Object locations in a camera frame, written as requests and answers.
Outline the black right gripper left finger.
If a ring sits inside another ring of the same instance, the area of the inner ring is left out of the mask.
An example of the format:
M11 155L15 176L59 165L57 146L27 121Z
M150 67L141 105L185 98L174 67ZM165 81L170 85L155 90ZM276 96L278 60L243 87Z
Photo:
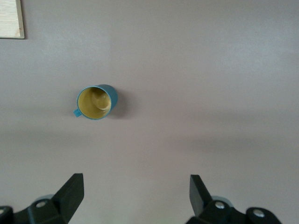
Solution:
M82 173L73 174L54 195L42 196L25 209L0 207L2 224L67 224L84 198Z

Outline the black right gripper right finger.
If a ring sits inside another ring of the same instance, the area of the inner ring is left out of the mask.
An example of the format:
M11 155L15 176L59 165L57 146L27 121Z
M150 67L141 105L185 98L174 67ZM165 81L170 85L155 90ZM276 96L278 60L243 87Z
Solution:
M190 176L189 198L194 212L188 224L279 224L269 210L250 207L239 212L223 197L211 196L199 175Z

